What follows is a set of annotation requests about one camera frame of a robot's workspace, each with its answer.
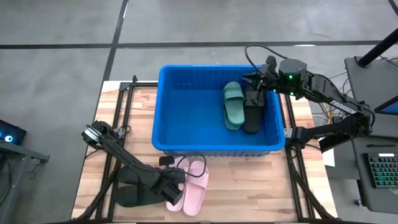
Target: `wooden board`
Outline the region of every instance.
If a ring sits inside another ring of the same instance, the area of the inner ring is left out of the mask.
[[[119,82],[104,82],[96,112],[97,120],[112,123],[118,87]],[[152,166],[157,166],[159,157],[164,155],[151,144],[156,91],[156,88],[135,89],[129,116],[132,131],[127,135],[125,145],[129,152]],[[308,101],[294,99],[292,101],[297,126],[312,127],[314,124]],[[96,152],[86,159],[72,218],[81,215],[98,193],[105,157],[104,152]],[[321,152],[306,147],[303,150],[303,157],[312,192],[328,212],[336,216]],[[275,222],[297,220],[284,149],[271,152],[265,157],[208,157],[207,159],[210,179],[199,215],[189,217],[182,211],[169,212],[165,203],[136,208],[124,208],[116,204],[114,221]],[[303,211],[307,213],[302,192],[300,198]],[[104,217],[108,211],[108,200],[105,204]]]

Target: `black slipper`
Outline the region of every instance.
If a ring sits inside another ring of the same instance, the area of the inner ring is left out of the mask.
[[[122,207],[138,207],[166,201],[163,196],[153,193],[141,183],[118,188],[114,198],[116,203]]]
[[[266,99],[264,92],[258,94],[257,90],[248,86],[244,92],[244,124],[243,130],[248,134],[256,134],[260,129],[261,119],[264,117]]]
[[[138,176],[131,169],[127,167],[122,167],[118,171],[118,181],[124,184],[137,184]]]

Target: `concrete floor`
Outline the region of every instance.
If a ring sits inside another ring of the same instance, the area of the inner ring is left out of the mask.
[[[123,0],[0,0],[0,45],[111,44]],[[381,40],[396,28],[387,0],[130,0],[120,43]],[[328,77],[371,45],[273,47]],[[269,54],[249,51],[261,63]],[[109,49],[0,50],[0,119],[28,131],[24,145],[51,154],[26,177],[13,223],[68,220]],[[398,55],[393,47],[384,56]],[[242,47],[117,49],[110,80],[156,80],[171,63],[247,64]],[[333,81],[341,87],[346,76]],[[312,104],[314,113],[320,108]],[[358,208],[356,183],[330,179],[340,218],[394,223]]]

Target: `keyboard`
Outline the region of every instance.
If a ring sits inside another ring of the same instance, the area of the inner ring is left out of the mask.
[[[365,153],[364,159],[373,188],[398,189],[398,154]]]

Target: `green slipper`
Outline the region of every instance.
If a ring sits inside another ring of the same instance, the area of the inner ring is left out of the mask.
[[[244,123],[244,95],[238,82],[229,82],[223,89],[225,125],[238,130]]]

